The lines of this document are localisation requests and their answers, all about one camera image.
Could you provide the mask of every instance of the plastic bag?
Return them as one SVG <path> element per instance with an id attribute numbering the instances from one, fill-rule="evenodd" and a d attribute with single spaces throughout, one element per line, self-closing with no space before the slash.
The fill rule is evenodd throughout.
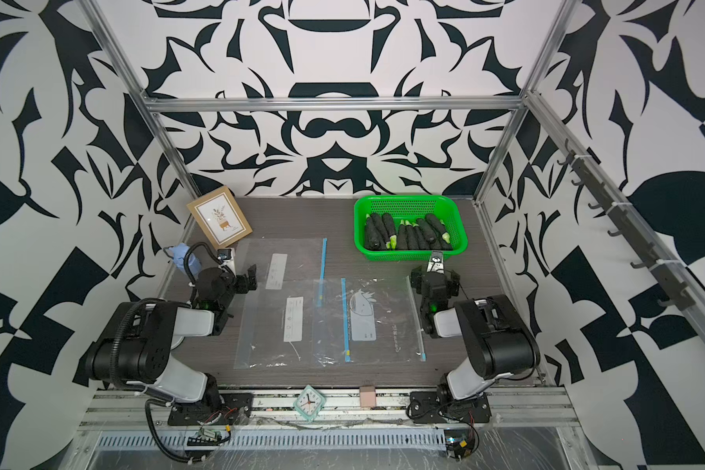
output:
<path id="1" fill-rule="evenodd" d="M 235 268 L 256 265 L 256 279 L 268 289 L 281 289 L 284 280 L 321 277 L 324 239 L 243 239 L 237 244 Z"/>
<path id="2" fill-rule="evenodd" d="M 246 294 L 235 369 L 312 365 L 318 280 L 285 280 L 281 289 L 260 283 Z"/>
<path id="3" fill-rule="evenodd" d="M 313 317 L 320 365 L 425 361 L 410 280 L 327 279 Z"/>

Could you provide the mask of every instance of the cucumber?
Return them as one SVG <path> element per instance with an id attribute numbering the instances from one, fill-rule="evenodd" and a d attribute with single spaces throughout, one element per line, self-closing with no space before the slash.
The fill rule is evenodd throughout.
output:
<path id="1" fill-rule="evenodd" d="M 395 230 L 395 220 L 392 219 L 392 214 L 385 212 L 381 214 L 381 221 L 384 222 L 384 228 L 386 229 L 386 235 L 389 236 L 389 243 L 392 245 L 392 249 L 397 248 L 397 231 Z"/>
<path id="2" fill-rule="evenodd" d="M 413 225 L 413 229 L 415 230 L 415 238 L 418 240 L 418 249 L 428 249 L 428 241 L 423 236 L 423 229 L 417 223 Z"/>
<path id="3" fill-rule="evenodd" d="M 408 221 L 404 221 L 404 229 L 405 233 L 407 233 L 407 249 L 420 249 L 418 239 L 415 236 L 413 224 Z"/>
<path id="4" fill-rule="evenodd" d="M 434 240 L 436 240 L 436 232 L 433 228 L 431 228 L 428 222 L 426 222 L 423 218 L 417 219 L 416 222 L 418 222 L 418 227 L 423 230 L 423 237 L 425 237 L 425 240 L 430 244 L 433 243 Z"/>
<path id="5" fill-rule="evenodd" d="M 365 237 L 363 242 L 363 248 L 370 249 L 371 251 L 380 251 L 383 249 L 384 242 L 381 239 L 381 234 L 376 227 L 374 222 L 368 217 L 365 221 Z"/>
<path id="6" fill-rule="evenodd" d="M 371 214 L 371 220 L 374 221 L 374 227 L 379 231 L 381 235 L 381 240 L 389 240 L 389 235 L 386 233 L 386 228 L 384 227 L 384 222 L 381 220 L 381 216 L 378 213 L 373 212 Z"/>
<path id="7" fill-rule="evenodd" d="M 437 241 L 439 243 L 441 243 L 441 250 L 442 251 L 452 251 L 454 249 L 454 248 L 452 248 L 452 245 L 449 241 L 446 241 L 446 240 L 442 239 L 441 237 L 439 237 L 439 239 Z"/>
<path id="8" fill-rule="evenodd" d="M 407 249 L 407 231 L 404 227 L 404 221 L 400 221 L 400 231 L 397 234 L 397 246 L 395 247 L 398 251 Z"/>
<path id="9" fill-rule="evenodd" d="M 447 228 L 444 226 L 444 224 L 441 223 L 440 220 L 436 218 L 436 216 L 434 216 L 432 213 L 427 213 L 425 215 L 425 220 L 426 222 L 431 224 L 431 227 L 433 227 L 439 235 L 441 235 L 442 239 L 444 239 L 447 243 L 450 243 L 450 237 Z"/>

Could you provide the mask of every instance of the green plastic basket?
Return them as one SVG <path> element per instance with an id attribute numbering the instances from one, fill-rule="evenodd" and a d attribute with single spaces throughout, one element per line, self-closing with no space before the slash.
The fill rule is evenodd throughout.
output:
<path id="1" fill-rule="evenodd" d="M 442 195 L 368 195 L 355 204 L 355 246 L 370 261 L 425 261 L 431 250 L 409 249 L 406 251 L 370 251 L 363 248 L 365 238 L 365 216 L 377 212 L 389 212 L 399 230 L 400 220 L 415 223 L 415 219 L 432 213 L 444 222 L 452 242 L 452 251 L 444 251 L 444 259 L 459 255 L 468 247 L 468 236 L 462 226 L 457 204 Z"/>

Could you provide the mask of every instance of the metal vent grate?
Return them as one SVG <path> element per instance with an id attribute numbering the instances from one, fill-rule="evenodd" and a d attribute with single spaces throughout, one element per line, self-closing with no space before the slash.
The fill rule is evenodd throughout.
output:
<path id="1" fill-rule="evenodd" d="M 160 431 L 162 441 L 182 449 L 195 431 Z M 236 430 L 224 450 L 338 450 L 421 449 L 445 450 L 442 429 L 330 429 L 330 430 Z M 148 431 L 105 431 L 99 450 L 156 449 Z"/>

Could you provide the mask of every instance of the aluminum rail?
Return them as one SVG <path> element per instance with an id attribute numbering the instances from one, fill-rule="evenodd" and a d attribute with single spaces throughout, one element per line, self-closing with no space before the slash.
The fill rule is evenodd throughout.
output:
<path id="1" fill-rule="evenodd" d="M 360 408 L 358 389 L 320 390 L 326 405 L 308 423 L 292 408 L 301 389 L 220 390 L 222 393 L 254 394 L 251 418 L 242 428 L 313 427 L 454 427 L 455 424 L 414 425 L 405 415 L 410 392 L 435 389 L 376 389 L 376 409 Z M 577 414 L 563 387 L 492 387 L 486 394 L 497 427 L 578 427 Z M 115 390 L 97 391 L 79 426 L 80 431 L 146 429 L 145 396 Z M 169 409 L 152 409 L 158 428 L 167 425 Z"/>
<path id="2" fill-rule="evenodd" d="M 374 96 L 335 98 L 147 98 L 151 113 L 196 111 L 517 109 L 518 96 Z"/>
<path id="3" fill-rule="evenodd" d="M 143 98 L 143 89 L 136 80 L 136 74 L 133 72 L 130 61 L 125 56 L 125 53 L 120 46 L 120 43 L 115 39 L 113 29 L 104 17 L 102 10 L 94 0 L 79 0 L 78 5 L 86 18 L 86 22 L 92 29 L 94 37 L 97 39 L 99 46 L 110 58 L 110 62 L 115 69 L 123 86 L 128 90 L 128 94 L 136 106 L 143 122 L 149 128 L 151 134 L 159 142 L 164 152 L 165 158 L 172 165 L 175 174 L 177 175 L 183 188 L 188 191 L 193 199 L 201 195 L 201 192 L 193 181 L 191 173 L 186 167 L 180 152 L 178 152 L 175 144 L 170 139 L 170 134 L 162 126 L 161 121 L 157 116 L 152 114 L 146 108 Z"/>

